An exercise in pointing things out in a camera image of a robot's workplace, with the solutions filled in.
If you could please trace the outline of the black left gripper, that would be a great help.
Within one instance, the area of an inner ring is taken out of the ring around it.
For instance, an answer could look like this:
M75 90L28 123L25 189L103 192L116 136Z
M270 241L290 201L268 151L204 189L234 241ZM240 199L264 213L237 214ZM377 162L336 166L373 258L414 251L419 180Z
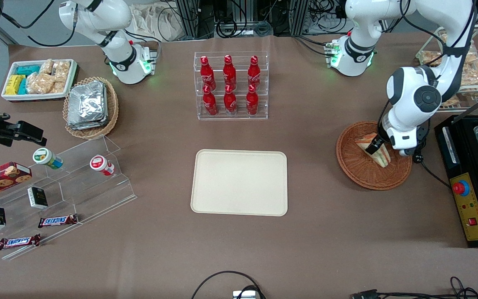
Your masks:
M366 147L365 151L369 155L373 155L375 152L379 151L381 146L384 143L391 144L390 136L388 134L388 129L391 128L391 124L389 120L380 120L378 123L378 136L374 137L370 144Z

